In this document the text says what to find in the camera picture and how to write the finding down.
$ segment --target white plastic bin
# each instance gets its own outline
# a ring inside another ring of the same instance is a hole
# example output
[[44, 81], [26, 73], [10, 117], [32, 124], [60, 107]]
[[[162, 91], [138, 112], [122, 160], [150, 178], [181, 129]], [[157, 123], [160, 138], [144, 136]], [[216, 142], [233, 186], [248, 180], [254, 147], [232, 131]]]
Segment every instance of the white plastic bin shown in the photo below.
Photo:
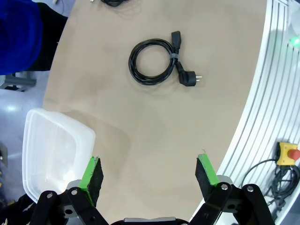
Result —
[[82, 178], [95, 142], [95, 132], [59, 112], [27, 113], [22, 155], [26, 194], [35, 202], [46, 190], [57, 194]]

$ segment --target blue shirt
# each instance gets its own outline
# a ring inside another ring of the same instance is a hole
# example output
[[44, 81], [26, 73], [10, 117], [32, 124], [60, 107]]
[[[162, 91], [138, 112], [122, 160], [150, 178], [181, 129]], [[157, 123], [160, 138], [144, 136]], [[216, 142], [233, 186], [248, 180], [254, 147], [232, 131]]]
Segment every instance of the blue shirt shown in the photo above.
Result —
[[0, 0], [0, 75], [24, 71], [38, 58], [43, 23], [31, 0]]

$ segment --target green light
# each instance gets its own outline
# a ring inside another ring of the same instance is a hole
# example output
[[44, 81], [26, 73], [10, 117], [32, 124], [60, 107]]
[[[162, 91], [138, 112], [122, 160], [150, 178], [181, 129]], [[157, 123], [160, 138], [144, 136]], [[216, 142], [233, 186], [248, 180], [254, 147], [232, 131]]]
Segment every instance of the green light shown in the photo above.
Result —
[[290, 44], [296, 48], [300, 48], [300, 39], [299, 37], [294, 37], [290, 40]]

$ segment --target floor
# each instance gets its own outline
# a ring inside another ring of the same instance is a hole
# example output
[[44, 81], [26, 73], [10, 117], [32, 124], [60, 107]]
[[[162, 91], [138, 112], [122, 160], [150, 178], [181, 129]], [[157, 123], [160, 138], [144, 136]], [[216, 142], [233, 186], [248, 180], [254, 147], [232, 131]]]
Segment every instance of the floor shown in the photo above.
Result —
[[[75, 0], [59, 0], [56, 5], [53, 4], [53, 0], [39, 2], [44, 2], [58, 13], [69, 16]], [[0, 142], [8, 150], [7, 167], [0, 163], [0, 195], [3, 195], [7, 202], [17, 200], [25, 193], [22, 184], [24, 124], [30, 109], [42, 107], [49, 72], [33, 72], [32, 77], [37, 79], [37, 85], [25, 92], [0, 90]]]

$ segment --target power cord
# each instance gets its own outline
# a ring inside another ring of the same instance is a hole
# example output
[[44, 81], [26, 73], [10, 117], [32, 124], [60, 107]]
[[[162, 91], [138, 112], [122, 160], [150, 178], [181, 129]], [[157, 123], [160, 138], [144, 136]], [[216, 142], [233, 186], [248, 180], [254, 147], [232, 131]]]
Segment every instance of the power cord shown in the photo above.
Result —
[[[143, 85], [156, 85], [161, 82], [163, 82], [165, 79], [167, 79], [171, 72], [173, 71], [174, 67], [176, 67], [178, 75], [179, 75], [179, 82], [187, 87], [189, 86], [195, 86], [196, 82], [199, 81], [200, 76], [196, 76], [194, 71], [185, 71], [181, 65], [181, 63], [178, 61], [178, 54], [179, 49], [181, 45], [181, 35], [180, 31], [173, 32], [171, 34], [172, 36], [172, 45], [163, 40], [163, 39], [149, 39], [146, 41], [142, 41], [138, 43], [133, 50], [131, 51], [131, 54], [129, 56], [128, 66], [129, 71], [132, 75], [132, 77]], [[138, 54], [146, 47], [152, 46], [152, 45], [159, 45], [162, 46], [167, 50], [167, 52], [170, 54], [170, 63], [167, 67], [167, 69], [162, 72], [161, 74], [157, 76], [146, 76], [141, 74], [136, 66], [136, 59]]]
[[[271, 161], [276, 162], [277, 160], [267, 159], [252, 166], [245, 174], [241, 186], [243, 186], [245, 178], [254, 168], [256, 168], [257, 166], [263, 163], [267, 163]], [[287, 175], [289, 171], [290, 171], [290, 178], [288, 180], [284, 179], [284, 177]], [[273, 198], [273, 200], [268, 202], [268, 206], [272, 205], [273, 203], [276, 204], [276, 209], [272, 212], [272, 217], [274, 221], [277, 219], [277, 212], [281, 211], [282, 208], [285, 206], [285, 198], [290, 196], [293, 193], [299, 181], [300, 181], [300, 168], [298, 166], [296, 165], [276, 166], [274, 178], [267, 192], [264, 194], [264, 196]], [[288, 184], [283, 187], [282, 182], [288, 182]]]
[[127, 1], [127, 0], [101, 0], [102, 2], [104, 2], [105, 4], [111, 6], [111, 7], [117, 7], [120, 4], [122, 4], [123, 2]]

